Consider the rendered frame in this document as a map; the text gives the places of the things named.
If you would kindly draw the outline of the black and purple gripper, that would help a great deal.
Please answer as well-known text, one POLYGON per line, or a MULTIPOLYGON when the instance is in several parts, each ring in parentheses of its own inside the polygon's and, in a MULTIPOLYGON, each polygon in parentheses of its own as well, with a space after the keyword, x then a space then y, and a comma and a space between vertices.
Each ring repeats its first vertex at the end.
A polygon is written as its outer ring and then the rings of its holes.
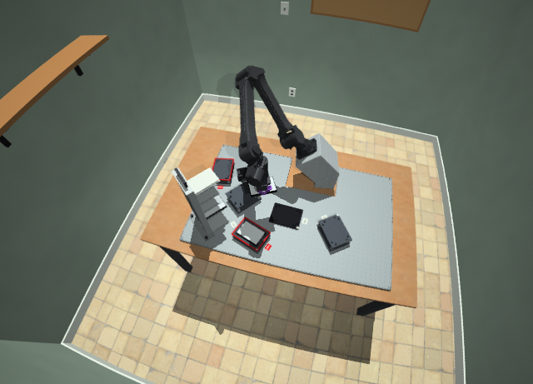
POLYGON ((267 169, 265 171, 265 175, 264 175, 264 178, 263 178, 261 186, 257 187, 257 192, 261 193, 262 195, 266 195, 271 189, 272 189, 272 187, 271 187, 271 179, 269 177, 269 173, 268 173, 268 169, 267 169), (270 185, 270 186, 263 186, 263 185, 270 185), (265 191, 265 192, 263 193, 263 191, 265 191))

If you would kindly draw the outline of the white well plate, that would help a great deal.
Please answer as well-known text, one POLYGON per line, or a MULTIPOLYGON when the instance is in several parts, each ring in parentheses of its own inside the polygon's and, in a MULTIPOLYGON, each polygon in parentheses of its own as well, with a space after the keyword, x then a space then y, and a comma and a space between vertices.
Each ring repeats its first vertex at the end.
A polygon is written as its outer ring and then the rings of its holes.
POLYGON ((217 184, 218 182, 220 182, 220 180, 211 168, 208 168, 204 172, 201 172, 195 177, 188 180, 188 183, 190 184, 196 195, 209 188, 210 186, 217 184))

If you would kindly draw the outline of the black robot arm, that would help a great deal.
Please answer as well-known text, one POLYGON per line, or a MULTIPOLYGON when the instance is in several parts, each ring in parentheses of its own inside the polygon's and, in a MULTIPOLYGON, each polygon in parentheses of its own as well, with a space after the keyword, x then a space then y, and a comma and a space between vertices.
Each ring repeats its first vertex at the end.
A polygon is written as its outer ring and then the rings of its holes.
POLYGON ((261 186, 265 171, 268 169, 268 159, 263 156, 260 144, 257 141, 254 88, 259 93, 277 125, 279 130, 277 135, 280 138, 281 146, 284 149, 290 148, 290 150, 295 147, 296 157, 299 160, 317 151, 316 139, 309 140, 304 138, 303 132, 298 129, 297 125, 292 126, 288 121, 267 84, 264 72, 261 67, 247 66, 235 77, 235 88, 239 89, 240 93, 241 135, 240 145, 238 146, 239 158, 248 164, 247 167, 237 169, 237 178, 239 182, 247 180, 254 187, 261 186))

